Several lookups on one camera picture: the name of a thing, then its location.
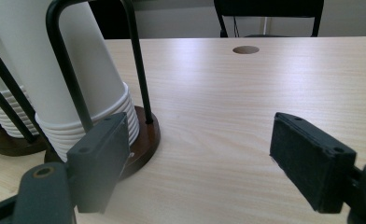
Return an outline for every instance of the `wooden base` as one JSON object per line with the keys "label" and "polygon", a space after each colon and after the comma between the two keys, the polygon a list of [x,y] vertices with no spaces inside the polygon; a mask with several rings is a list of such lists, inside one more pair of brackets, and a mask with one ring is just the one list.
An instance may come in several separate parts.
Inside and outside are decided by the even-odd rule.
{"label": "wooden base", "polygon": [[[159,122],[154,114],[153,123],[146,124],[145,110],[143,107],[136,106],[136,115],[139,119],[139,135],[131,145],[133,156],[125,164],[121,179],[133,175],[140,170],[154,155],[161,140]],[[44,162],[59,161],[63,162],[55,151],[47,149]]]}
{"label": "wooden base", "polygon": [[24,138],[15,138],[0,128],[0,154],[11,157],[27,156],[47,149],[47,144],[41,136],[33,143]]}

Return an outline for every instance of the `chair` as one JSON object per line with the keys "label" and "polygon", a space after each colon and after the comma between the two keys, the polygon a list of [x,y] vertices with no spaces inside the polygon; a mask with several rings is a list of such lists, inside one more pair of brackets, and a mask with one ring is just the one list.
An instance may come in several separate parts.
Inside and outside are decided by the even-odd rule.
{"label": "chair", "polygon": [[[317,36],[324,0],[214,0],[221,31],[228,37],[223,16],[315,18],[311,36]],[[272,35],[250,35],[248,37]]]}

